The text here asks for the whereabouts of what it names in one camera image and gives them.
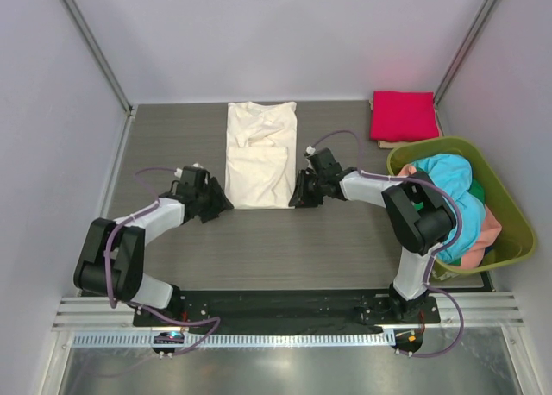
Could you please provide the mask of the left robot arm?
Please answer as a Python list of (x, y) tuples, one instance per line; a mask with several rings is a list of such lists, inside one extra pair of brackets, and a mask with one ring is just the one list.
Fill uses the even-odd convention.
[(153, 195), (153, 202), (126, 216), (91, 222), (73, 283), (83, 292), (106, 297), (113, 309), (125, 303), (166, 326), (187, 325), (181, 290), (145, 274), (146, 246), (196, 217), (207, 223), (234, 206), (216, 177), (198, 164), (147, 167), (135, 173), (135, 180)]

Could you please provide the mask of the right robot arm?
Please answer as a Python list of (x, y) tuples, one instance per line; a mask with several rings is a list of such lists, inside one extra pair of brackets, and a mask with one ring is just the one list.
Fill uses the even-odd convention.
[(395, 320), (409, 322), (427, 298), (437, 249), (457, 227), (460, 214), (451, 208), (452, 201), (425, 172), (399, 177), (344, 169), (327, 148), (308, 147), (304, 156), (308, 166), (297, 174), (289, 202), (292, 208), (315, 208), (328, 197), (386, 210), (401, 245), (388, 309)]

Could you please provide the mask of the cream white t shirt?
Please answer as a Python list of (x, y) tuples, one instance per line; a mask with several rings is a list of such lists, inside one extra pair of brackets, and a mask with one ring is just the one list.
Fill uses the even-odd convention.
[(224, 192), (238, 210), (287, 209), (296, 175), (297, 104), (229, 103)]

